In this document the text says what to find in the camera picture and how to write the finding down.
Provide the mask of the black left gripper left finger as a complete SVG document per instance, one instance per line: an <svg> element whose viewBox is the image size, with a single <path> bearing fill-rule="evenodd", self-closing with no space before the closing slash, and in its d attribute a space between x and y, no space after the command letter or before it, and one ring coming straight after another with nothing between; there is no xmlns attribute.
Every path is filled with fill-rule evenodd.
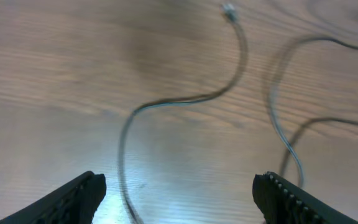
<svg viewBox="0 0 358 224"><path fill-rule="evenodd" d="M104 174L87 171L0 224L91 224L106 189Z"/></svg>

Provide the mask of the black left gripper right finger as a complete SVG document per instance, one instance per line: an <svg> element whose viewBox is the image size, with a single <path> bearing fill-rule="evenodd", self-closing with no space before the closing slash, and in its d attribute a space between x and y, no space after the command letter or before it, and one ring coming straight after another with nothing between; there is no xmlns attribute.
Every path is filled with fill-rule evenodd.
<svg viewBox="0 0 358 224"><path fill-rule="evenodd" d="M274 172L255 175L252 195L269 224L358 224Z"/></svg>

